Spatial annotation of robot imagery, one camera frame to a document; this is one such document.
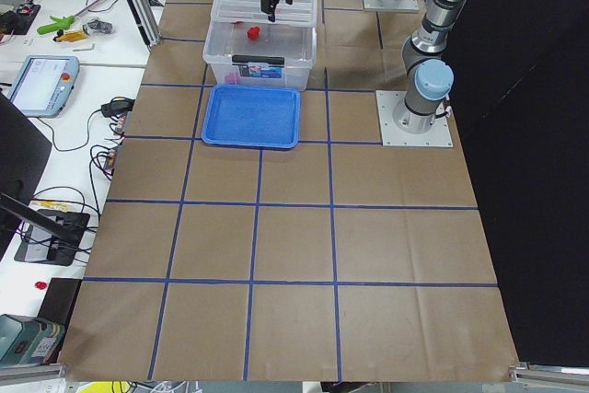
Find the red block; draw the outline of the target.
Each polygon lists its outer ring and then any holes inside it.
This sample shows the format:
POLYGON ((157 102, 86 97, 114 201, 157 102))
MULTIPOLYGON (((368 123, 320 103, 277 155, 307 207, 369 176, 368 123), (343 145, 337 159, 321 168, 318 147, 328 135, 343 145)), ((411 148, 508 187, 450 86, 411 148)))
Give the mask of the red block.
POLYGON ((260 27, 254 26, 248 29, 247 37, 249 40, 257 40, 260 37, 260 27))

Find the clear plastic storage box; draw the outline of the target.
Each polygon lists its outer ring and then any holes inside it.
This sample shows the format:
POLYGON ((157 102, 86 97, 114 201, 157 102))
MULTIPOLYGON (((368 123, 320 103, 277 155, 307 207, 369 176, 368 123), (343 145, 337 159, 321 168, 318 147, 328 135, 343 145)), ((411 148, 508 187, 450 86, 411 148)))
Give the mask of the clear plastic storage box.
POLYGON ((210 24, 202 54, 218 84, 256 87, 287 87, 306 90, 317 59, 317 32, 314 28, 249 22, 210 24), (247 31, 260 27, 260 37, 249 40, 247 31), (232 64, 234 54, 284 58, 284 66, 232 64))

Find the blue plastic tray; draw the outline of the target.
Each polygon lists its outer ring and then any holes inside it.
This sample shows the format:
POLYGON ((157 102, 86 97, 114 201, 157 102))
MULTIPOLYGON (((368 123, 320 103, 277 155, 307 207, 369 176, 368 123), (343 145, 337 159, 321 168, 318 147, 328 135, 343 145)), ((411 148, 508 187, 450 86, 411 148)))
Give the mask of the blue plastic tray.
POLYGON ((291 149, 298 144, 301 95, 285 87, 217 85, 202 124, 207 144, 291 149))

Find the silver allen key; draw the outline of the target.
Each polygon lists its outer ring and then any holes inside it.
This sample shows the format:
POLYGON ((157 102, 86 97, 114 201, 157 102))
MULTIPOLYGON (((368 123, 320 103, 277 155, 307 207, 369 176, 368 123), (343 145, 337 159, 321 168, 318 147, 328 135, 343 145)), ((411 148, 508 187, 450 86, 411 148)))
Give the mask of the silver allen key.
POLYGON ((96 47, 96 44, 94 42, 89 43, 87 45, 83 45, 83 46, 78 46, 72 49, 73 52, 90 52, 93 51, 96 47))

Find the black power adapter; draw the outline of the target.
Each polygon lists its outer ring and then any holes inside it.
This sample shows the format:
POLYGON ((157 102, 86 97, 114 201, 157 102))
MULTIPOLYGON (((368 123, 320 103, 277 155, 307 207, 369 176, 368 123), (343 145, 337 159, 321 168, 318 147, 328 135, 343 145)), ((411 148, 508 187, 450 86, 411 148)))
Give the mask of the black power adapter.
POLYGON ((100 107, 100 112, 103 117, 110 118, 121 115, 123 113, 133 110, 134 99, 131 98, 115 98, 112 101, 103 104, 100 107))

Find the teach pendant tablet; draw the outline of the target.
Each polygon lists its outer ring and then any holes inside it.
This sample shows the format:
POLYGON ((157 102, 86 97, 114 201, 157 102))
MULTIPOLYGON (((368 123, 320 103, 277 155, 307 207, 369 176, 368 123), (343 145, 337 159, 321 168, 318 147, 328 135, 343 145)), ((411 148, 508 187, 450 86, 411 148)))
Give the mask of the teach pendant tablet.
POLYGON ((27 117, 56 117, 65 107, 79 69, 75 56, 30 55, 7 97, 27 117))

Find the black monitor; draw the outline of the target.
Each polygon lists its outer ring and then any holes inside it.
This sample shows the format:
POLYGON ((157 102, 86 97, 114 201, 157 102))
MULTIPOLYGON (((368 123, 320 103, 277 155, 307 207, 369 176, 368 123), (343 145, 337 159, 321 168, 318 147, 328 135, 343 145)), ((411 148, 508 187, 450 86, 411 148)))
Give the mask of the black monitor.
POLYGON ((1 192, 29 205, 52 151, 45 135, 1 94, 1 192))

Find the black monitor stand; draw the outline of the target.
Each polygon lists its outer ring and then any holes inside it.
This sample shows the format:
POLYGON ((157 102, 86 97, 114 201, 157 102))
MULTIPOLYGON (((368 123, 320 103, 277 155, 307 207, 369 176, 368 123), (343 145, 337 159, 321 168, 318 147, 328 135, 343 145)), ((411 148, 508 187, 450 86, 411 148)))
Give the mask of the black monitor stand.
POLYGON ((90 214, 57 210, 34 210, 6 194, 1 194, 1 210, 17 220, 8 227, 19 238, 14 260, 23 263, 70 266, 87 231, 90 214))

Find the green handled reacher grabber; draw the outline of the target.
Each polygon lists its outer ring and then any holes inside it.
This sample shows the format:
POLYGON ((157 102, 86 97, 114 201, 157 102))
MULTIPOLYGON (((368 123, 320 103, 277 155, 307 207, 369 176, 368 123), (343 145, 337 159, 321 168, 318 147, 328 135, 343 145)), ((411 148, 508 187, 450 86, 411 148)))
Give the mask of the green handled reacher grabber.
POLYGON ((90 0, 82 9, 68 16, 49 16, 50 22, 38 26, 36 31, 39 35, 46 35, 59 30, 66 31, 78 20, 86 17, 88 14, 97 13, 98 7, 107 0, 90 0))

